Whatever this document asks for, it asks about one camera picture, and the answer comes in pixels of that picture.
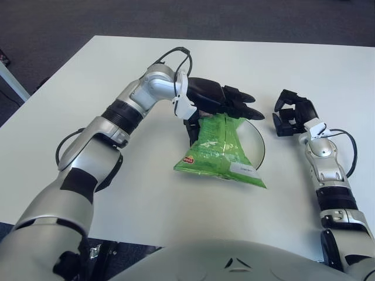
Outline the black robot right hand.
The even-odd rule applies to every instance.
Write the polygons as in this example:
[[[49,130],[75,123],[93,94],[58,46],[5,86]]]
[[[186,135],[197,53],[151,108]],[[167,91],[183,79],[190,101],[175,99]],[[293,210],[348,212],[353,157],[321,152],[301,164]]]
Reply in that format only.
[[[318,114],[313,103],[297,93],[283,89],[272,114],[277,136],[292,136],[306,132],[304,124]]]

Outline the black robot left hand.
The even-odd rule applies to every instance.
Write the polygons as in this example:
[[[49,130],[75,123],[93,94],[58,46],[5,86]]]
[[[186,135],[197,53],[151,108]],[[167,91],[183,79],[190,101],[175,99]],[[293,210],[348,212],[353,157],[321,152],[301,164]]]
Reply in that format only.
[[[227,114],[235,119],[265,119],[260,111],[247,106],[248,103],[255,102],[253,96],[212,80],[197,77],[188,79],[187,97],[196,107],[192,116],[183,121],[191,145],[198,140],[202,112],[210,115]]]

